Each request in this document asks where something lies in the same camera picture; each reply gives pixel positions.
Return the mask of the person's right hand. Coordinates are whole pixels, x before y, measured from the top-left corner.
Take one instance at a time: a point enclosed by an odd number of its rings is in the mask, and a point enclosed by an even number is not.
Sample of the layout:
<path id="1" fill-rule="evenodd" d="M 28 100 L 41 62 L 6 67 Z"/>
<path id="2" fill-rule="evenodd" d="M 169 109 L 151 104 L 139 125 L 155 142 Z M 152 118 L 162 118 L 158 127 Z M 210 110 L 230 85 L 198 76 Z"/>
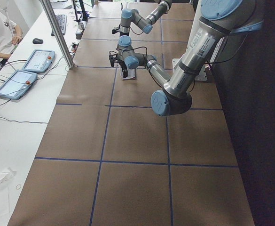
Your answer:
<path id="1" fill-rule="evenodd" d="M 21 36 L 14 35 L 14 36 L 12 37 L 11 42 L 12 42 L 13 45 L 18 45 L 18 44 L 22 41 L 22 39 L 23 39 L 23 38 L 22 38 Z"/>

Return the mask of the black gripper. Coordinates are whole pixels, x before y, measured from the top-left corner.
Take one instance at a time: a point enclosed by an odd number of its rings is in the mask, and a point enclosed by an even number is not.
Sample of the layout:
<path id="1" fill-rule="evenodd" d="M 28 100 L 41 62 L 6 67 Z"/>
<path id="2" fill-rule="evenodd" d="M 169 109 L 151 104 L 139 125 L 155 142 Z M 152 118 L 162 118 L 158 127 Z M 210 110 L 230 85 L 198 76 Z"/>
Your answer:
<path id="1" fill-rule="evenodd" d="M 128 77 L 128 69 L 127 69 L 127 66 L 125 64 L 124 61 L 119 61 L 119 65 L 121 67 L 121 70 L 122 70 L 122 77 L 125 78 L 125 77 Z"/>

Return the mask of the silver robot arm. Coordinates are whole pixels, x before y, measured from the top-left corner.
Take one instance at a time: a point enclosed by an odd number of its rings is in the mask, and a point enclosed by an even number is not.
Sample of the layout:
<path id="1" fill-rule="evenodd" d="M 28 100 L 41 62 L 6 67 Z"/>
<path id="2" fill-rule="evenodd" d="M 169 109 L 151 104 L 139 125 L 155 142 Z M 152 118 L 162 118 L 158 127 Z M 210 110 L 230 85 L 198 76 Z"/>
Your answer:
<path id="1" fill-rule="evenodd" d="M 192 26 L 196 32 L 188 42 L 186 52 L 179 59 L 172 76 L 153 55 L 135 52 L 129 37 L 131 24 L 148 34 L 154 23 L 171 9 L 170 0 L 159 0 L 157 3 L 157 8 L 146 18 L 136 9 L 122 10 L 120 25 L 112 31 L 120 33 L 118 53 L 110 56 L 110 64 L 118 62 L 124 77 L 139 66 L 145 67 L 161 86 L 151 96 L 152 110 L 159 116 L 182 114 L 192 105 L 192 97 L 187 90 L 207 59 L 212 56 L 219 40 L 235 33 L 259 30 L 263 23 L 265 1 L 201 0 L 196 8 L 199 17 Z"/>
<path id="2" fill-rule="evenodd" d="M 156 0 L 156 3 L 158 6 L 146 18 L 143 18 L 136 9 L 122 9 L 120 25 L 117 29 L 120 36 L 129 36 L 131 23 L 140 28 L 142 33 L 149 34 L 157 20 L 163 14 L 167 14 L 172 6 L 171 0 Z"/>

